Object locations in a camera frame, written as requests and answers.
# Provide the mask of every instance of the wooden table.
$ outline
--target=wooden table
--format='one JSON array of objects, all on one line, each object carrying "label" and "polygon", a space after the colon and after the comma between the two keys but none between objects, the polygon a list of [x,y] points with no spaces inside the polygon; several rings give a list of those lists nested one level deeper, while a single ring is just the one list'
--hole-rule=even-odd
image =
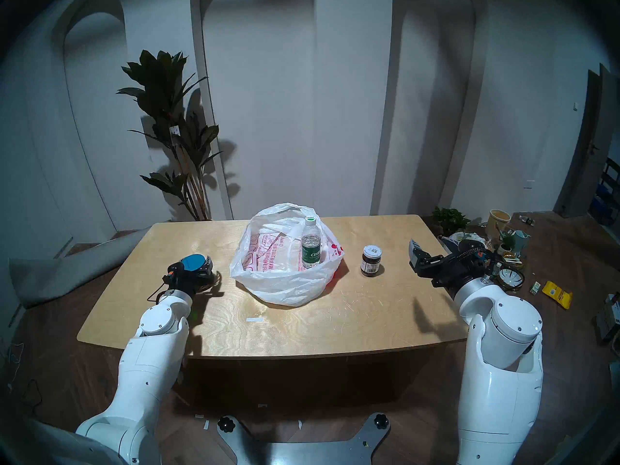
[{"label": "wooden table", "polygon": [[[221,284],[199,294],[189,317],[185,353],[193,357],[270,358],[345,355],[411,349],[463,340],[467,327],[443,288],[409,266],[415,239],[445,254],[417,215],[324,218],[345,257],[323,294],[298,308],[259,301],[230,278],[229,264],[247,220],[158,223],[105,289],[77,335],[81,342],[125,348],[162,283],[168,265],[192,253],[209,255]],[[379,273],[360,271],[362,249],[383,249]],[[246,321],[262,317],[262,321]]]}]

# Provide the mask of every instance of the green plant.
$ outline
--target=green plant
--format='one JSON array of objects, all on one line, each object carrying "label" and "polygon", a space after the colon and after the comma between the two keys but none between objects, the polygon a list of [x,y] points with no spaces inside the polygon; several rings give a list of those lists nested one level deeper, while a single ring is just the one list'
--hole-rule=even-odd
[{"label": "green plant", "polygon": [[500,233],[500,240],[505,250],[513,250],[515,248],[516,239],[514,234]]},{"label": "green plant", "polygon": [[435,206],[433,211],[433,218],[435,218],[443,228],[444,236],[450,236],[453,233],[464,229],[471,221],[465,218],[460,211],[456,208],[442,208],[439,209]]},{"label": "green plant", "polygon": [[181,83],[187,57],[181,52],[171,56],[160,51],[155,58],[146,50],[140,54],[139,63],[122,66],[129,77],[142,88],[121,88],[117,94],[135,98],[140,109],[154,120],[153,135],[140,133],[162,143],[174,156],[179,173],[150,173],[142,179],[164,193],[178,197],[192,217],[209,220],[209,205],[204,184],[204,166],[219,153],[209,155],[211,142],[219,133],[218,125],[200,127],[195,113],[183,116],[183,97],[200,81],[188,86],[190,76]]}]

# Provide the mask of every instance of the white plastic bag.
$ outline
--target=white plastic bag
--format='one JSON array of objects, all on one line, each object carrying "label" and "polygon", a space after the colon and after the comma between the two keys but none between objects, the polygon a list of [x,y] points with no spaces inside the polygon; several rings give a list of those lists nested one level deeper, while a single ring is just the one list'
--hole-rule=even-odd
[{"label": "white plastic bag", "polygon": [[[316,216],[321,230],[321,262],[306,270],[301,262],[301,233],[309,215]],[[258,212],[247,224],[230,273],[263,301],[300,306],[325,290],[344,255],[312,208],[281,203]]]}]

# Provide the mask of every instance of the yellow cup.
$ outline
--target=yellow cup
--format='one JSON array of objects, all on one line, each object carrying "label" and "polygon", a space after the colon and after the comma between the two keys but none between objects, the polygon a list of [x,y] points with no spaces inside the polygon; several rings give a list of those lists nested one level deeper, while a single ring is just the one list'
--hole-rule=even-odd
[{"label": "yellow cup", "polygon": [[492,209],[488,214],[487,237],[489,239],[499,240],[500,231],[504,230],[510,221],[510,215],[500,209]]}]

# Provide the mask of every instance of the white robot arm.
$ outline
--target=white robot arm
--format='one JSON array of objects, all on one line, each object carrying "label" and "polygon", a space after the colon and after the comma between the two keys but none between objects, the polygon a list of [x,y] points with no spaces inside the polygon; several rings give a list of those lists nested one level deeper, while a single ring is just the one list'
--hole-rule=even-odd
[{"label": "white robot arm", "polygon": [[76,430],[118,453],[124,463],[161,462],[154,437],[159,404],[178,376],[192,298],[215,281],[212,266],[209,257],[191,255],[168,268],[164,283],[170,288],[144,312],[121,356],[112,403]]},{"label": "white robot arm", "polygon": [[[510,464],[536,420],[543,386],[543,321],[522,298],[490,283],[477,242],[431,257],[409,245],[410,265],[445,287],[469,324],[459,399],[459,465]],[[504,370],[518,360],[516,371]]]}]

